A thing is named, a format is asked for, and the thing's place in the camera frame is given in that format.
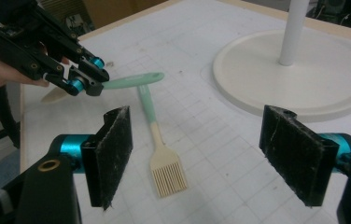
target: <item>black object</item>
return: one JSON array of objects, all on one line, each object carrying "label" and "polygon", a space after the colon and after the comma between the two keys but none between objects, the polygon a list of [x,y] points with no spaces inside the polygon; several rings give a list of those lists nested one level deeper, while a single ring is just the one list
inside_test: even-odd
[{"label": "black object", "polygon": [[306,16],[351,27],[351,0],[318,0]]},{"label": "black object", "polygon": [[[71,66],[68,79],[58,63],[66,57]],[[35,0],[0,0],[0,61],[33,80],[45,80],[71,95],[85,90],[97,96],[109,80],[104,62],[78,44],[77,35],[56,21]]]},{"label": "black object", "polygon": [[7,98],[7,86],[0,87],[0,121],[4,131],[9,136],[15,148],[21,148],[21,129],[12,116],[9,100]]},{"label": "black object", "polygon": [[335,166],[338,145],[323,139],[291,111],[265,106],[260,148],[306,206],[320,206]]},{"label": "black object", "polygon": [[[106,209],[111,204],[133,148],[129,107],[105,114],[97,134],[75,139],[79,136],[88,140],[70,142],[72,134],[57,136],[47,155],[0,189],[5,195],[0,196],[0,223],[81,223],[73,173],[82,168],[91,198],[100,199],[94,206]],[[67,153],[69,148],[90,156],[82,153],[80,158]]]},{"label": "black object", "polygon": [[296,118],[292,111],[266,105],[260,148],[306,206],[322,204],[333,168],[347,175],[337,214],[340,223],[351,224],[351,136],[331,133],[338,138],[335,142],[309,130]]}]

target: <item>white lamp stand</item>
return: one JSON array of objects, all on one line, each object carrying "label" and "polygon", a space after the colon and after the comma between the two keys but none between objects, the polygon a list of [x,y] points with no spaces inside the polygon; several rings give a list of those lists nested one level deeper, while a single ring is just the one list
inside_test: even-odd
[{"label": "white lamp stand", "polygon": [[280,106],[304,122],[351,113],[351,42],[303,29],[308,4],[291,1],[285,32],[243,37],[220,51],[214,78],[230,102],[257,115]]}]

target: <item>black cable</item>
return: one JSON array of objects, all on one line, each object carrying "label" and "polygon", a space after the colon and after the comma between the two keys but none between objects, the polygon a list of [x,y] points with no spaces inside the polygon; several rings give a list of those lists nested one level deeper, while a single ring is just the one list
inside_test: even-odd
[{"label": "black cable", "polygon": [[0,87],[0,121],[13,146],[21,148],[21,132],[10,110],[7,98],[7,86]]}]

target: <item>white pole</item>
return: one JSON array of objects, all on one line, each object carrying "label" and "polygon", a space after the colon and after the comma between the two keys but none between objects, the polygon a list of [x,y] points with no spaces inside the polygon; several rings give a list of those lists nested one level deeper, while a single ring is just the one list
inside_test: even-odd
[{"label": "white pole", "polygon": [[293,65],[295,62],[309,2],[310,0],[291,0],[289,5],[287,26],[279,60],[280,64],[284,66]]}]

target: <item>teal handle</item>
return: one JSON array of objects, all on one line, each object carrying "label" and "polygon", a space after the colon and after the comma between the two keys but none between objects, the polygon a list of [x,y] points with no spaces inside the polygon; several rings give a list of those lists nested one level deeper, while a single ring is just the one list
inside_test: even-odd
[{"label": "teal handle", "polygon": [[164,78],[164,73],[145,73],[135,76],[118,78],[103,83],[104,90],[121,89],[147,85],[149,83],[160,81]]},{"label": "teal handle", "polygon": [[149,123],[156,122],[155,109],[153,107],[151,94],[148,85],[138,86],[138,93],[140,94],[141,101],[143,102]]}]

